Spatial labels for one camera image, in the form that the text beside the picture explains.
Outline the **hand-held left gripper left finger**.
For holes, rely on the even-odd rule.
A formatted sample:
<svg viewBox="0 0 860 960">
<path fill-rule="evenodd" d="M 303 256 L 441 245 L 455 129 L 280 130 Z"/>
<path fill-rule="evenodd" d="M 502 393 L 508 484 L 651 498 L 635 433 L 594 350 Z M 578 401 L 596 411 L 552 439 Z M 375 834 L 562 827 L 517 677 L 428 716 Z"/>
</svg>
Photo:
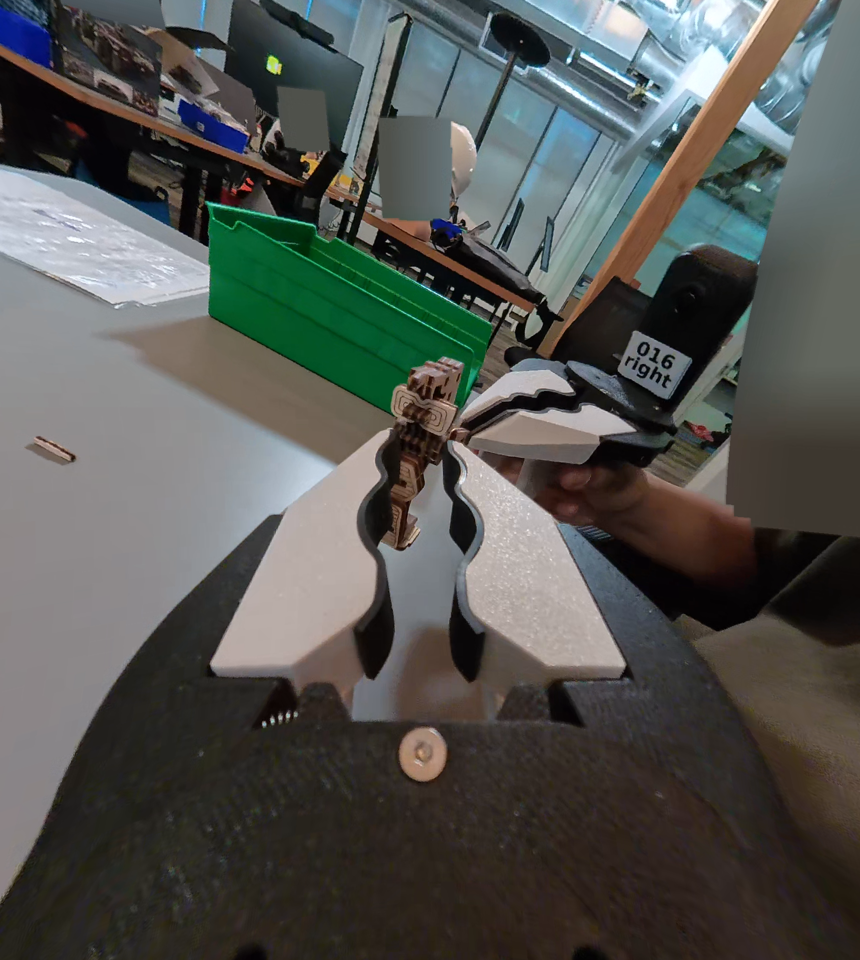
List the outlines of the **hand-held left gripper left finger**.
<svg viewBox="0 0 860 960">
<path fill-rule="evenodd" d="M 384 479 L 374 435 L 284 511 L 211 658 L 220 678 L 357 682 L 354 628 L 377 597 L 378 561 L 359 527 Z"/>
</svg>

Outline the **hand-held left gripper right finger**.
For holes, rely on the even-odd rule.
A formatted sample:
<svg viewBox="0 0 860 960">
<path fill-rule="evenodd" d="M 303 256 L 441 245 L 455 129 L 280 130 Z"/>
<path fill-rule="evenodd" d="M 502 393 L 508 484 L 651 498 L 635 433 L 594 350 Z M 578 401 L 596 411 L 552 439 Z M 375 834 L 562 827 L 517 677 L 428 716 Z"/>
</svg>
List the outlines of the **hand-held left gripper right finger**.
<svg viewBox="0 0 860 960">
<path fill-rule="evenodd" d="M 454 441 L 445 489 L 462 554 L 449 624 L 460 675 L 471 683 L 621 678 L 626 660 L 552 516 Z"/>
</svg>

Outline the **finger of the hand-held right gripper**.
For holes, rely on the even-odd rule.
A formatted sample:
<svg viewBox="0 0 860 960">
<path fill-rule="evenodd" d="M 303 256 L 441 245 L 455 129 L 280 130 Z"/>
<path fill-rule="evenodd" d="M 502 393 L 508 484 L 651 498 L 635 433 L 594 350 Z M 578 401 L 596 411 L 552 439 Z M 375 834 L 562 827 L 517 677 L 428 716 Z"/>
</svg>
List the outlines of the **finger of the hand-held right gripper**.
<svg viewBox="0 0 860 960">
<path fill-rule="evenodd" d="M 474 451 L 567 465 L 587 463 L 604 441 L 625 441 L 636 426 L 592 403 L 573 410 L 513 410 L 473 433 Z"/>
<path fill-rule="evenodd" d="M 475 435 L 504 415 L 572 410 L 578 400 L 579 391 L 568 378 L 566 365 L 542 358 L 528 359 L 466 404 L 460 413 L 460 429 Z"/>
</svg>

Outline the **wooden puzzle model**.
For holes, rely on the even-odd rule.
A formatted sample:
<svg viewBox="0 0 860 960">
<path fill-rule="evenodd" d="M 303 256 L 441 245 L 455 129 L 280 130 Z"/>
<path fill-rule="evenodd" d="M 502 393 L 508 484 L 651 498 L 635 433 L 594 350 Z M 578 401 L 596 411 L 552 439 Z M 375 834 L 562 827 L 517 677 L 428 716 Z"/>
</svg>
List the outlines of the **wooden puzzle model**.
<svg viewBox="0 0 860 960">
<path fill-rule="evenodd" d="M 411 369 L 406 383 L 397 386 L 390 411 L 399 440 L 398 478 L 390 491 L 391 525 L 383 543 L 402 551 L 419 535 L 411 516 L 412 500 L 423 490 L 425 472 L 439 464 L 453 428 L 463 364 L 442 357 Z"/>
</svg>

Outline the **person's right forearm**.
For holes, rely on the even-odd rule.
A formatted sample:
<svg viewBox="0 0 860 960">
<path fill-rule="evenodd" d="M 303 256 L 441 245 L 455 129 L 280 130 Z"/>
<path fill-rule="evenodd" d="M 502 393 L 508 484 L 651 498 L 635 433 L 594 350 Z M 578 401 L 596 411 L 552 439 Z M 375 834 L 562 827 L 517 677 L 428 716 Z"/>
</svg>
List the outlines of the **person's right forearm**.
<svg viewBox="0 0 860 960">
<path fill-rule="evenodd" d="M 759 573 L 749 520 L 686 488 L 644 474 L 621 538 L 638 553 L 729 606 L 743 606 Z"/>
</svg>

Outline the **grey desk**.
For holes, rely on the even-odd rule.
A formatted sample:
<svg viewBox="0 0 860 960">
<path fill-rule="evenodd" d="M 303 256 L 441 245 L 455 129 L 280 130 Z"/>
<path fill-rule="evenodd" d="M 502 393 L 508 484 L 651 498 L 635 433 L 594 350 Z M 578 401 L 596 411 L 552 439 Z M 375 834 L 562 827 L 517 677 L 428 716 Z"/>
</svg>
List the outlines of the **grey desk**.
<svg viewBox="0 0 860 960">
<path fill-rule="evenodd" d="M 304 729 L 255 729 L 272 681 L 211 678 L 190 641 L 221 634 L 268 514 L 386 420 L 205 300 L 115 308 L 0 257 L 0 900 L 55 800 L 72 839 L 157 855 L 184 938 L 311 772 L 266 791 Z"/>
</svg>

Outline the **person's right hand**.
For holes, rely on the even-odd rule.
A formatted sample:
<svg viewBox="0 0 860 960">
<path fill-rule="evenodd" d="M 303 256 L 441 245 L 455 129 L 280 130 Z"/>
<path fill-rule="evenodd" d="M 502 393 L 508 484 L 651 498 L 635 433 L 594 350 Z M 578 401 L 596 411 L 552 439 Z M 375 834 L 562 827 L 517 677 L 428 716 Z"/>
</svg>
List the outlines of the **person's right hand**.
<svg viewBox="0 0 860 960">
<path fill-rule="evenodd" d="M 629 463 L 612 465 L 536 462 L 536 480 L 523 484 L 526 465 L 511 457 L 496 457 L 499 474 L 529 496 L 557 522 L 577 527 L 606 527 L 623 515 L 632 518 L 660 483 L 646 470 Z"/>
</svg>

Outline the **black office chair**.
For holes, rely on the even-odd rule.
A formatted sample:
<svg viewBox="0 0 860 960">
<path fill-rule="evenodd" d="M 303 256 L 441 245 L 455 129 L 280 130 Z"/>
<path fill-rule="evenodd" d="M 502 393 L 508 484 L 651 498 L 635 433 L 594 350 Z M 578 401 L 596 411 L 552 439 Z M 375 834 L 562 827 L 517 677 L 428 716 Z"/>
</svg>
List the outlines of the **black office chair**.
<svg viewBox="0 0 860 960">
<path fill-rule="evenodd" d="M 591 304 L 578 314 L 564 330 L 550 359 L 564 365 L 576 362 L 613 375 L 628 345 L 631 334 L 639 330 L 652 299 L 638 289 L 638 283 L 627 284 L 614 277 Z M 540 359 L 537 348 L 542 345 L 554 324 L 563 318 L 550 310 L 543 299 L 536 307 L 541 327 L 527 336 L 517 334 L 518 344 L 506 349 L 504 361 L 512 368 L 524 361 Z"/>
</svg>

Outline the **black bag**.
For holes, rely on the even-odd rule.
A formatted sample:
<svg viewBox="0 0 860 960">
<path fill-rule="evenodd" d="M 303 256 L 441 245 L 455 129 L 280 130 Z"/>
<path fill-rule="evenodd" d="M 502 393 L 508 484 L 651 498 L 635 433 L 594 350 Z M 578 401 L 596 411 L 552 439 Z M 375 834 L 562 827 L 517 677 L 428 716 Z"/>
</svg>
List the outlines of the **black bag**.
<svg viewBox="0 0 860 960">
<path fill-rule="evenodd" d="M 434 219 L 430 227 L 431 244 L 439 253 L 530 304 L 538 305 L 544 301 L 545 295 L 501 250 L 480 241 L 449 220 Z"/>
</svg>

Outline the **slanted wooden beam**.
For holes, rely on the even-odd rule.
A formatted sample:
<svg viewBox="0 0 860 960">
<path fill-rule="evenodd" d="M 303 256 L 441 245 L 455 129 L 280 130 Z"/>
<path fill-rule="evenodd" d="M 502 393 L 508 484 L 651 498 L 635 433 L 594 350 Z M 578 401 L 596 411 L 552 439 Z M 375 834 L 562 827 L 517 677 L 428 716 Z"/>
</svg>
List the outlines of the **slanted wooden beam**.
<svg viewBox="0 0 860 960">
<path fill-rule="evenodd" d="M 611 280 L 628 283 L 635 279 L 817 5 L 816 1 L 772 1 L 763 8 L 609 257 L 595 274 L 576 312 L 566 321 L 548 328 L 538 349 L 542 357 L 551 356 L 562 334 L 602 294 Z"/>
</svg>

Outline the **person's olive shirt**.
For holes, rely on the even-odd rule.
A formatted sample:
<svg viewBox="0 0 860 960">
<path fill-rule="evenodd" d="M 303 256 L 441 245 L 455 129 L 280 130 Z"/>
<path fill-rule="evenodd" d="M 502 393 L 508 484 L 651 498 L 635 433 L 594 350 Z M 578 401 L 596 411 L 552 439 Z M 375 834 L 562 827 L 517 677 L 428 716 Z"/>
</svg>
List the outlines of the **person's olive shirt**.
<svg viewBox="0 0 860 960">
<path fill-rule="evenodd" d="M 758 530 L 748 585 L 697 649 L 828 887 L 860 927 L 860 538 Z"/>
</svg>

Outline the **small blue storage bin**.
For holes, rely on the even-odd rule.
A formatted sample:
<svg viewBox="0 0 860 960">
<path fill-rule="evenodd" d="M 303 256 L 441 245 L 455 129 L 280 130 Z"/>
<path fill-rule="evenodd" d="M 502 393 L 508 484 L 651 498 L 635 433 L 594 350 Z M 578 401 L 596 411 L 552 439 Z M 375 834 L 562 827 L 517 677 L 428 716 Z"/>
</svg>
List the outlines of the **small blue storage bin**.
<svg viewBox="0 0 860 960">
<path fill-rule="evenodd" d="M 178 97 L 176 112 L 181 124 L 209 143 L 243 155 L 250 140 L 246 127 L 221 107 L 209 101 L 207 103 L 209 105 L 202 106 Z"/>
</svg>

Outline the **white paper sheet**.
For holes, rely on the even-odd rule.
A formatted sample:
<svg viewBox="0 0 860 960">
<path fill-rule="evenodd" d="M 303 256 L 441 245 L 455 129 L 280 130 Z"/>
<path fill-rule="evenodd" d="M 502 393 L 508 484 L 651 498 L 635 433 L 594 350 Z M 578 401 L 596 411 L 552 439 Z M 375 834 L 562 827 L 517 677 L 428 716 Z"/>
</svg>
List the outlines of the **white paper sheet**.
<svg viewBox="0 0 860 960">
<path fill-rule="evenodd" d="M 106 304 L 209 292 L 209 266 L 21 173 L 0 167 L 0 256 Z"/>
</svg>

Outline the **long background wooden table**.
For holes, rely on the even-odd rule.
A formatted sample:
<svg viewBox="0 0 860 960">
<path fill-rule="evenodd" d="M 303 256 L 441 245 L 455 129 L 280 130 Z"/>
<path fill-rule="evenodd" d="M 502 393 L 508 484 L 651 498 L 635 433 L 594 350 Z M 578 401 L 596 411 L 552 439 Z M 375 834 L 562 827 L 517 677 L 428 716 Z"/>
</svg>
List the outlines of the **long background wooden table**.
<svg viewBox="0 0 860 960">
<path fill-rule="evenodd" d="M 236 153 L 201 138 L 185 126 L 151 117 L 90 90 L 51 69 L 34 63 L 0 44 L 0 161 L 17 169 L 56 173 L 36 151 L 54 120 L 84 132 L 84 144 L 94 159 L 113 169 L 107 191 L 116 191 L 128 173 L 129 158 L 139 153 L 169 161 L 181 169 L 178 187 L 178 230 L 203 244 L 208 241 L 206 203 L 220 201 L 225 184 L 246 176 L 303 187 L 268 164 L 253 150 Z"/>
</svg>

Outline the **printed picture box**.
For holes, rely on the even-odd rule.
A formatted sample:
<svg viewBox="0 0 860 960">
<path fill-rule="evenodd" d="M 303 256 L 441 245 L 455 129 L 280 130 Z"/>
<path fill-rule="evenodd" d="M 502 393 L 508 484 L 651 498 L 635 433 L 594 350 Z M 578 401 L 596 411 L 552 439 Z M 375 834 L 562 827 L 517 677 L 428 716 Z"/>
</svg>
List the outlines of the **printed picture box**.
<svg viewBox="0 0 860 960">
<path fill-rule="evenodd" d="M 151 117 L 158 115 L 163 51 L 131 26 L 52 3 L 53 70 Z"/>
</svg>

